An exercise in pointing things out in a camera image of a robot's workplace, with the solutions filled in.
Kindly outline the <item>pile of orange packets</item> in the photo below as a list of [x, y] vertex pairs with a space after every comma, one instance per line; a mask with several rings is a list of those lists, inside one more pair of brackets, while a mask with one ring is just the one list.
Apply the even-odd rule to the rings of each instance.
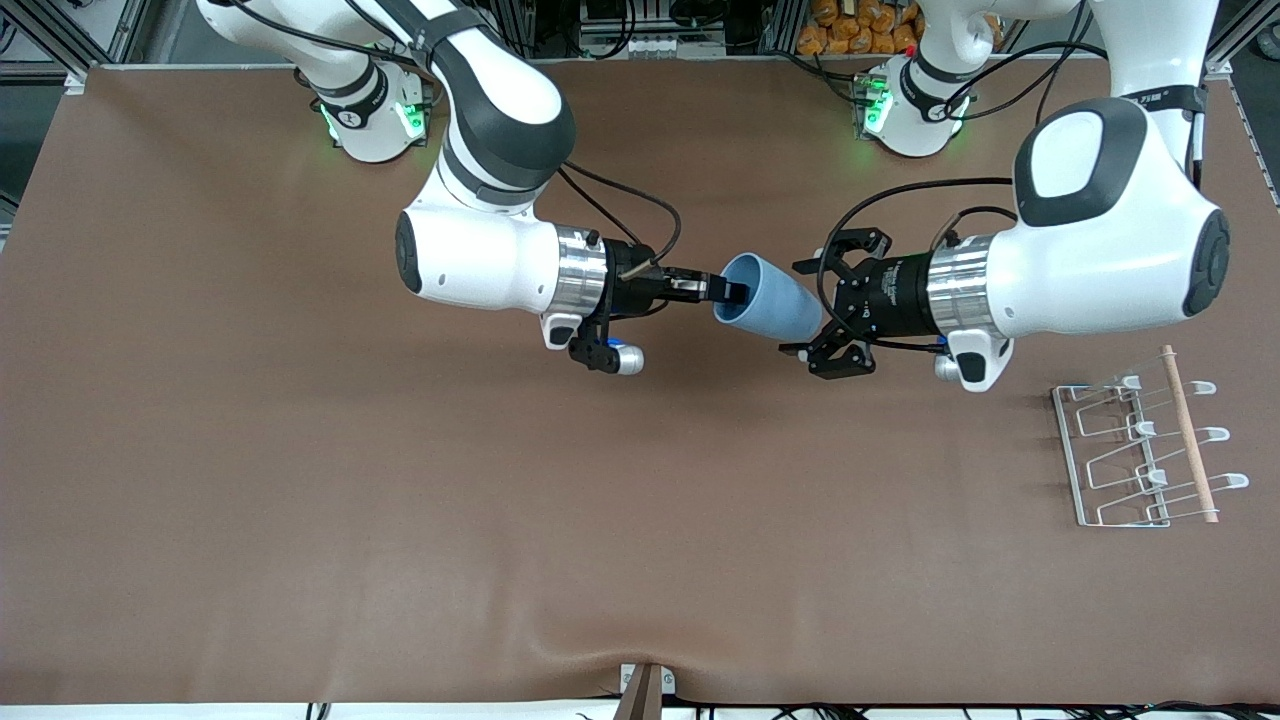
[[800, 56], [910, 53], [925, 31], [916, 0], [808, 0], [806, 9]]

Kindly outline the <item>aluminium frame profile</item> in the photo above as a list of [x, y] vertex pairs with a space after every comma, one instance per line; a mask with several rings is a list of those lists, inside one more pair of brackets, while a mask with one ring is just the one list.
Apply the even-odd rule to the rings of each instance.
[[82, 86], [131, 61], [163, 0], [0, 0], [0, 87]]

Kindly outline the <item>grey metal bracket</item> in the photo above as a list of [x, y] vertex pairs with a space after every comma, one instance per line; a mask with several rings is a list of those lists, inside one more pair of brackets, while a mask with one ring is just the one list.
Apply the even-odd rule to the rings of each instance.
[[[660, 693], [663, 696], [676, 696], [677, 694], [677, 682], [676, 682], [675, 671], [672, 669], [667, 667], [667, 666], [663, 666], [663, 665], [648, 664], [648, 666], [652, 666], [650, 678], [652, 679], [657, 678], [657, 679], [660, 680]], [[637, 676], [640, 674], [640, 671], [641, 671], [641, 665], [640, 664], [622, 664], [620, 666], [620, 688], [618, 688], [618, 694], [623, 694], [627, 691], [630, 682], [635, 676]]]

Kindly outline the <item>brown table mat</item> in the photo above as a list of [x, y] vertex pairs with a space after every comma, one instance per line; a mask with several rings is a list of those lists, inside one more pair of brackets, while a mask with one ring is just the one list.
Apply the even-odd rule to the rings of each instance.
[[[0, 252], [0, 705], [527, 701], [652, 660], [708, 703], [1280, 703], [1280, 211], [1230, 85], [1196, 319], [1021, 341], [992, 391], [822, 380], [704, 306], [589, 372], [408, 293], [434, 151], [288, 70], [96, 70]], [[1217, 524], [1075, 524], [1050, 391], [1171, 345]]]

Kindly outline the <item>blue plastic cup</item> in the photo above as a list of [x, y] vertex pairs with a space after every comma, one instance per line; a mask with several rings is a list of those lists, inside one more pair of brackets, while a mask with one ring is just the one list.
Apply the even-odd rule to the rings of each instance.
[[823, 325], [824, 313], [815, 295], [754, 252], [737, 255], [719, 275], [746, 288], [741, 302], [716, 302], [714, 316], [724, 325], [781, 343], [805, 343]]

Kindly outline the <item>white connector strip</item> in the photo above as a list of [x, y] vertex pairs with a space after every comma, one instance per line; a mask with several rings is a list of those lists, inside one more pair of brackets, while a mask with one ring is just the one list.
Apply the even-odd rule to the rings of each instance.
[[579, 31], [577, 47], [590, 58], [620, 60], [701, 60], [723, 58], [730, 46], [722, 33], [657, 33], [636, 32], [625, 46], [616, 50], [623, 38], [621, 29], [603, 32]]

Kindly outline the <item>brown mounting post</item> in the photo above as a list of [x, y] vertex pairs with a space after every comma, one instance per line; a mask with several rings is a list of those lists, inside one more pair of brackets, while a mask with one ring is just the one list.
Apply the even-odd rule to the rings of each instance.
[[660, 693], [660, 680], [650, 678], [652, 666], [640, 665], [640, 674], [621, 694], [612, 720], [662, 720], [664, 696]]

